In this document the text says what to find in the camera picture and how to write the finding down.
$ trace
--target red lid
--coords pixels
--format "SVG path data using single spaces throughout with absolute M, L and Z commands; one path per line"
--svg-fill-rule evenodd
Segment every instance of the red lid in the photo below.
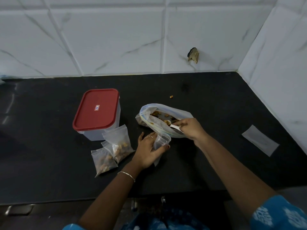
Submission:
M 76 131 L 108 128 L 116 118 L 119 92 L 114 88 L 91 89 L 83 95 L 72 127 Z

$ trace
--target black countertop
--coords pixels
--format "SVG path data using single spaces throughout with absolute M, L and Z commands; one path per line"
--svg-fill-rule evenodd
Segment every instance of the black countertop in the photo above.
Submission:
M 270 186 L 307 185 L 307 156 L 235 72 L 18 79 L 0 85 L 0 204 L 95 198 L 131 160 L 133 154 L 94 178 L 91 150 L 102 146 L 74 131 L 72 121 L 83 93 L 95 88 L 120 92 L 120 125 L 134 149 L 140 133 L 151 131 L 136 114 L 161 103 L 189 111 Z M 280 144 L 271 157 L 241 135 L 252 124 Z M 225 190 L 192 141 L 170 145 L 157 167 L 141 173 L 131 196 Z

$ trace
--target person's left arm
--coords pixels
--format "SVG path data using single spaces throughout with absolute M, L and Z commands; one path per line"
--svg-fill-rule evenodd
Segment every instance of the person's left arm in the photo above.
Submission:
M 156 151 L 152 151 L 157 133 L 153 132 L 144 139 L 143 136 L 144 133 L 142 132 L 138 138 L 138 148 L 133 159 L 122 169 L 123 172 L 130 174 L 134 179 L 143 169 L 148 168 L 170 148 L 169 145 L 165 145 Z M 87 230 L 112 230 L 133 183 L 134 181 L 130 176 L 119 173 L 90 205 L 78 224 Z

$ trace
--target blue garment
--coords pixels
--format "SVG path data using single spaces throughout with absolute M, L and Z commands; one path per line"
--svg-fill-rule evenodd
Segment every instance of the blue garment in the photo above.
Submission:
M 125 224 L 122 230 L 209 230 L 191 213 L 179 209 L 166 208 L 163 219 L 159 220 L 147 213 L 139 214 L 131 223 Z M 307 218 L 304 212 L 291 205 L 281 195 L 268 199 L 253 214 L 250 220 L 252 230 L 293 230 L 307 229 Z M 76 224 L 70 224 L 63 230 L 84 230 Z

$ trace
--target forearm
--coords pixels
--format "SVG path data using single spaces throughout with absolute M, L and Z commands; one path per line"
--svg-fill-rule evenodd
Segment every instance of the forearm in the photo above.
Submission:
M 230 196 L 247 218 L 276 192 L 240 163 L 211 136 L 204 134 L 196 145 L 221 178 Z
M 141 170 L 133 162 L 129 162 L 122 169 L 133 178 L 136 178 Z M 133 183 L 127 174 L 119 173 L 87 209 L 78 224 L 87 230 L 112 230 Z

